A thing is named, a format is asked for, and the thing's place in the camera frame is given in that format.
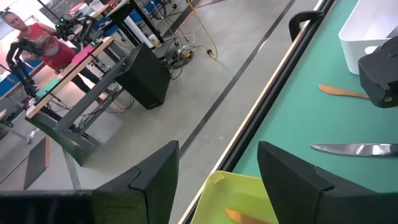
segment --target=person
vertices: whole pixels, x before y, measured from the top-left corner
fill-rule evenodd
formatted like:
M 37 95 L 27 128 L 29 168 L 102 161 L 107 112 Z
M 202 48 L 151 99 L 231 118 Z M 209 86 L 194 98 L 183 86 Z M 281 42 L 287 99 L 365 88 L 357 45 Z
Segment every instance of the person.
M 18 39 L 26 38 L 32 40 L 36 43 L 37 47 L 44 50 L 44 54 L 39 57 L 30 52 L 23 51 L 21 55 L 26 62 L 41 59 L 44 64 L 54 69 L 56 72 L 60 72 L 72 62 L 72 59 L 76 55 L 73 49 L 55 37 L 56 30 L 49 26 L 38 22 L 28 26 L 18 15 L 10 11 L 3 12 L 1 18 L 9 26 L 20 31 Z M 84 68 L 80 74 L 94 84 L 98 83 L 100 80 L 87 68 Z M 83 92 L 88 93 L 90 91 L 90 87 L 84 83 L 79 75 L 75 76 L 72 82 Z M 105 92 L 110 94 L 111 90 L 106 89 Z M 98 104 L 103 103 L 101 98 L 97 98 L 96 101 Z

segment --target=black floor line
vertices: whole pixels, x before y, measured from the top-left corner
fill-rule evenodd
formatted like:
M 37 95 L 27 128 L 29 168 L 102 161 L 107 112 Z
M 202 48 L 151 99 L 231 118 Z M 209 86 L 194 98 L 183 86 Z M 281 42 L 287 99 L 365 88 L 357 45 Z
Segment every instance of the black floor line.
M 189 135 L 188 139 L 182 144 L 180 148 L 180 159 L 182 156 L 186 153 L 188 148 L 191 146 L 192 142 L 195 140 L 195 138 L 198 136 L 200 131 L 203 129 L 203 127 L 206 125 L 206 123 L 209 121 L 211 116 L 214 114 L 214 112 L 217 110 L 217 108 L 220 106 L 220 104 L 223 102 L 223 100 L 226 98 L 228 93 L 232 90 L 232 88 L 235 86 L 235 84 L 238 82 L 238 80 L 241 78 L 242 74 L 244 71 L 248 68 L 250 63 L 253 61 L 254 57 L 257 55 L 258 51 L 260 50 L 261 46 L 267 41 L 267 39 L 271 36 L 275 28 L 279 25 L 281 20 L 284 18 L 286 13 L 289 11 L 289 9 L 292 7 L 294 4 L 295 0 L 290 0 L 289 3 L 285 6 L 284 10 L 279 14 L 278 18 L 275 20 L 273 25 L 269 28 L 269 30 L 266 32 L 264 37 L 260 40 L 260 42 L 257 44 L 256 48 L 251 52 L 249 57 L 244 61 L 242 64 L 241 68 L 236 72 L 235 76 L 232 78 L 232 80 L 228 83 L 228 85 L 225 87 L 221 95 L 217 98 L 217 100 L 213 103 L 211 108 L 207 111 L 205 116 L 201 119 L 199 124 L 196 126 L 196 128 L 192 131 L 192 133 Z

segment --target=green table surface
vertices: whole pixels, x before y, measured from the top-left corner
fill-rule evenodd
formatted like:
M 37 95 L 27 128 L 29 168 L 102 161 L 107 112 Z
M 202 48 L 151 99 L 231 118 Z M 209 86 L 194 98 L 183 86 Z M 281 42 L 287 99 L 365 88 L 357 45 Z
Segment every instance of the green table surface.
M 268 141 L 377 192 L 398 191 L 398 159 L 339 156 L 312 143 L 398 143 L 398 108 L 321 92 L 318 84 L 363 92 L 348 71 L 338 33 L 358 0 L 338 0 L 313 37 L 234 172 L 260 176 L 257 144 Z

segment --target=knife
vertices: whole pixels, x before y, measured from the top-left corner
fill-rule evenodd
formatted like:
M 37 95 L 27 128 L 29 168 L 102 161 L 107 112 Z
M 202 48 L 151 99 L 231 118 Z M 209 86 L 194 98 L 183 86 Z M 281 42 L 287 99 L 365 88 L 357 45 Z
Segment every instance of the knife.
M 265 222 L 257 218 L 250 217 L 248 215 L 242 214 L 230 208 L 226 208 L 225 212 L 230 219 L 240 224 L 270 224 L 269 222 Z
M 312 144 L 310 147 L 322 152 L 347 156 L 398 156 L 398 144 Z

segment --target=concrete floor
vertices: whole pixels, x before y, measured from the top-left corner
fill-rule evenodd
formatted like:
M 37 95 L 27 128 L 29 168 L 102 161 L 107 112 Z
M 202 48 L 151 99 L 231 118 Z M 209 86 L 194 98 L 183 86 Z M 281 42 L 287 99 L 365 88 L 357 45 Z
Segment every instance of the concrete floor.
M 181 76 L 170 83 L 164 105 L 147 111 L 134 103 L 123 114 L 101 115 L 88 132 L 104 144 L 84 167 L 76 166 L 81 187 L 96 188 L 170 140 L 179 140 L 187 151 L 180 160 L 178 189 L 170 220 L 170 223 L 177 223 L 289 48 L 289 19 L 297 12 L 313 9 L 317 0 L 292 2 L 226 0 L 199 7 L 197 13 L 217 44 L 218 62 L 200 49 L 183 68 Z M 185 2 L 179 7 L 184 9 Z M 166 30 L 163 25 L 159 27 L 162 32 Z M 195 35 L 195 44 L 213 49 L 196 17 L 192 16 L 182 30 L 186 35 Z M 67 97 L 69 91 L 80 96 L 82 93 L 70 85 L 60 94 L 62 100 L 72 105 L 77 99 Z M 126 106 L 129 96 L 122 94 L 117 102 Z M 20 125 L 29 127 L 23 121 Z M 0 142 L 0 181 L 29 153 L 29 147 L 23 142 L 12 136 L 7 138 L 13 139 L 6 140 L 12 144 L 5 140 Z M 26 161 L 1 182 L 0 189 L 22 189 L 25 169 Z M 50 167 L 29 190 L 72 188 L 63 152 L 53 142 Z

